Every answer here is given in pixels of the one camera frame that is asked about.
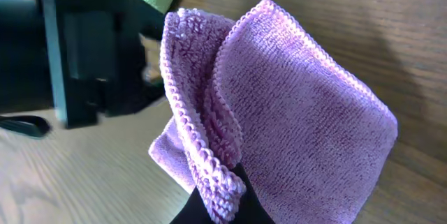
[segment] pink washcloth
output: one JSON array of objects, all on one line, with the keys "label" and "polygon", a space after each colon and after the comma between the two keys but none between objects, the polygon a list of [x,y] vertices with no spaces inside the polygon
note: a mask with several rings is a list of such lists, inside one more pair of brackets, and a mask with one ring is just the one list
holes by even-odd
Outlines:
[{"label": "pink washcloth", "polygon": [[161,72],[174,117],[149,154],[216,223],[237,213],[241,161],[276,223],[352,223],[397,137],[388,108],[271,1],[236,23],[169,13]]}]

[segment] purple towel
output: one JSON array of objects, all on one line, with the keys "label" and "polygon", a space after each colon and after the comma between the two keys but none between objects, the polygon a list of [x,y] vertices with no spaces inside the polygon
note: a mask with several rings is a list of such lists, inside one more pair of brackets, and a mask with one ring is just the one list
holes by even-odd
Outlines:
[{"label": "purple towel", "polygon": [[241,161],[276,223],[352,223],[397,137],[388,108],[271,1],[236,23],[169,13],[161,72],[174,117],[149,154],[216,223],[237,212]]}]

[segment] wooden table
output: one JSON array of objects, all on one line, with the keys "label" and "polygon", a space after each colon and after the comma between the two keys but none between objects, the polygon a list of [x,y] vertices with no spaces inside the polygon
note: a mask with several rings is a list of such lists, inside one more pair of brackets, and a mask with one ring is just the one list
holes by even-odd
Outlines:
[{"label": "wooden table", "polygon": [[[178,0],[237,20],[260,0]],[[398,118],[356,223],[447,223],[447,0],[273,0]]]},{"label": "wooden table", "polygon": [[[177,4],[236,20],[259,1]],[[399,120],[356,223],[447,223],[447,0],[274,1]],[[187,194],[147,148],[170,116],[163,102],[41,142],[0,132],[0,223],[168,223]]]}]

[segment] towel fold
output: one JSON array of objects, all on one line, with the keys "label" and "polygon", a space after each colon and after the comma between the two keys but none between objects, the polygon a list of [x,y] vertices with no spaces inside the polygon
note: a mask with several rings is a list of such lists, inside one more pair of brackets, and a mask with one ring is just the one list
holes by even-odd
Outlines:
[{"label": "towel fold", "polygon": [[168,13],[161,72],[174,116],[149,154],[216,223],[246,190],[239,162],[276,223],[352,223],[397,137],[389,109],[271,1],[236,23]]}]

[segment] brown wood tabletop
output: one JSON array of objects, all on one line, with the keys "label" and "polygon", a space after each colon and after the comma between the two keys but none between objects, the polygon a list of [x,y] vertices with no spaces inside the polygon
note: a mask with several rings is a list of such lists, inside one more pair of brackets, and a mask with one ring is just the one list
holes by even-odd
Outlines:
[{"label": "brown wood tabletop", "polygon": [[[177,0],[237,20],[260,0]],[[273,0],[389,106],[400,136],[364,224],[447,223],[447,0]]]}]

